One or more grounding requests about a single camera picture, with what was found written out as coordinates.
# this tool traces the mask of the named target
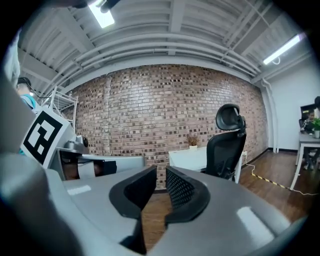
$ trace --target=wooden floor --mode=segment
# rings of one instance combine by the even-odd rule
[[[296,170],[297,154],[267,151],[255,162],[254,173],[268,180],[290,187]],[[239,183],[278,208],[290,221],[295,221],[308,214],[313,196],[302,195],[251,175],[251,166],[241,170]],[[301,170],[295,190],[302,193],[315,193],[320,181],[320,171]],[[147,250],[161,238],[165,232],[164,217],[172,210],[167,193],[153,194],[142,211],[142,225]]]

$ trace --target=small plant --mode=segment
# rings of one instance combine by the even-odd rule
[[[199,138],[197,135],[187,134],[186,141],[189,144],[189,146],[196,146],[199,142]]]
[[[320,131],[320,118],[314,118],[312,124],[315,131]]]

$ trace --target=white table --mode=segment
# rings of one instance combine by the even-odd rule
[[[183,149],[176,151],[169,151],[169,164],[170,166],[189,169],[196,172],[201,172],[203,168],[207,167],[207,147],[198,147],[196,150]],[[241,157],[235,167],[234,179],[235,183],[239,182],[242,156],[245,152],[242,152]]]
[[[291,183],[291,187],[290,187],[291,190],[294,189],[298,176],[300,175],[299,172],[301,169],[302,158],[304,157],[305,147],[320,148],[320,139],[314,138],[313,135],[303,134],[299,132],[299,148],[298,148],[298,154],[295,160],[296,170],[295,170],[293,181]]]

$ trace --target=brick wall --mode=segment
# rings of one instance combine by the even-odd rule
[[[260,89],[232,75],[187,65],[124,69],[93,79],[72,91],[79,96],[76,132],[89,140],[91,154],[145,156],[157,165],[157,188],[165,187],[168,151],[198,146],[222,131],[215,116],[235,103],[247,123],[248,161],[268,147],[267,116]]]

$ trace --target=ceiling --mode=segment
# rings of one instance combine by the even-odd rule
[[[21,75],[45,96],[115,63],[188,57],[257,80],[275,66],[263,59],[301,33],[269,0],[121,0],[111,13],[102,29],[88,7],[42,9],[22,28]]]

